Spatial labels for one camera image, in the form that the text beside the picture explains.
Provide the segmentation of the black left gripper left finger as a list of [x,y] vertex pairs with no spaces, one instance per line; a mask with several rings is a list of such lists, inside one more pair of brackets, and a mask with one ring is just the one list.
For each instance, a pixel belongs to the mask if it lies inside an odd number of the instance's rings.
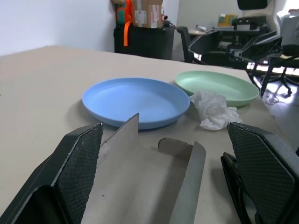
[[103,125],[66,134],[29,176],[0,217],[2,224],[79,224],[91,193]]

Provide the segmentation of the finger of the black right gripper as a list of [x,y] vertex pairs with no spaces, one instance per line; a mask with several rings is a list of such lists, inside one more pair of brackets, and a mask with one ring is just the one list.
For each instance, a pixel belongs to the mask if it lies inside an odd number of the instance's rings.
[[192,53],[210,53],[219,50],[221,31],[212,31],[201,35],[191,35],[188,50]]
[[240,57],[267,57],[281,52],[282,36],[270,32],[254,36],[244,45]]

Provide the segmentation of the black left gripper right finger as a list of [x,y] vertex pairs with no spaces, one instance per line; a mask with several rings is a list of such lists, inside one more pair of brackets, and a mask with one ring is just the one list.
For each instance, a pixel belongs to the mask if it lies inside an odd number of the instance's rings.
[[256,223],[299,222],[299,157],[276,134],[231,122],[228,134]]

